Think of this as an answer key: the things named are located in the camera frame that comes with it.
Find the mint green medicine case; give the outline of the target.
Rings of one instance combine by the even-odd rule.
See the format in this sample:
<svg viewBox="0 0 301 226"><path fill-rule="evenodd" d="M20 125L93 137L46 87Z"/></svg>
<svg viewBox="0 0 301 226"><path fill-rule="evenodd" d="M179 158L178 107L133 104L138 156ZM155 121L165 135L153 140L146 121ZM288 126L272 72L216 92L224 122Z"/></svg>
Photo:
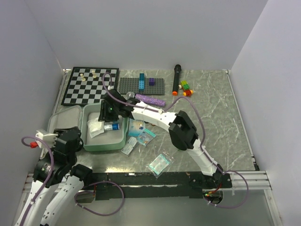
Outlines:
<svg viewBox="0 0 301 226"><path fill-rule="evenodd" d="M85 107L78 105L68 107L51 116L48 123L48 132L52 133L55 129L67 129L77 126L81 131L84 149L88 152L110 151L123 148L128 131L127 118L119 119L119 130L105 131L94 138L90 137L87 122L98 118L100 109L100 104L91 104Z"/></svg>

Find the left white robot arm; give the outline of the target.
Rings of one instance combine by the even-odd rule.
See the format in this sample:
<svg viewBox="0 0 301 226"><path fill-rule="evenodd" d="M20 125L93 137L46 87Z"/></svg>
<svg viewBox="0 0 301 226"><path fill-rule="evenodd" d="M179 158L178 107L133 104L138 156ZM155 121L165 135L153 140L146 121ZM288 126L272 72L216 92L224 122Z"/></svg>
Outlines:
<svg viewBox="0 0 301 226"><path fill-rule="evenodd" d="M28 199L15 223L17 226L53 226L68 203L81 189L93 183L92 170L77 164L76 153L83 148L78 127L39 130L28 147L47 149L38 160Z"/></svg>

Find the white gauze packet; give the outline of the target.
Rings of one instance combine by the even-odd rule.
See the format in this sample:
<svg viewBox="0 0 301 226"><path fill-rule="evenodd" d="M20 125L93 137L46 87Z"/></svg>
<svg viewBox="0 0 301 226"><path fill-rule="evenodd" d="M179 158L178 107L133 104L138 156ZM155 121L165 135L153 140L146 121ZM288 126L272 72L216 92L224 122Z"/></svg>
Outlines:
<svg viewBox="0 0 301 226"><path fill-rule="evenodd" d="M87 122L88 133L91 138L94 138L104 133L104 121L99 121L98 118L91 119Z"/></svg>

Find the blue white bandage roll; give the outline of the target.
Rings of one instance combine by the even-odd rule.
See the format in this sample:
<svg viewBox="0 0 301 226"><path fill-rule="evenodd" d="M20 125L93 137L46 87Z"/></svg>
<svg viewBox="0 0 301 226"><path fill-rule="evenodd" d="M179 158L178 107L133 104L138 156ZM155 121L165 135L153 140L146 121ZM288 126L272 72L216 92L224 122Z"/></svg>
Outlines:
<svg viewBox="0 0 301 226"><path fill-rule="evenodd" d="M104 131L113 131L113 130L119 130L120 126L118 122L105 122L103 128Z"/></svg>

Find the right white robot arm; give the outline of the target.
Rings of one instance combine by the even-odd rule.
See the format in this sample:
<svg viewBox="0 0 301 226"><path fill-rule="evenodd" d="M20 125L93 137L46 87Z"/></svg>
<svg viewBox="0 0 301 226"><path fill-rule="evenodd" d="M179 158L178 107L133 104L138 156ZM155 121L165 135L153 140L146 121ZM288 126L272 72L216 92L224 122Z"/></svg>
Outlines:
<svg viewBox="0 0 301 226"><path fill-rule="evenodd" d="M103 100L124 118L149 122L169 132L172 144L189 153L200 167L209 187L214 188L221 183L222 170L203 147L205 138L198 136L196 126L185 111L169 112L132 97L126 100L115 89L107 91Z"/></svg>

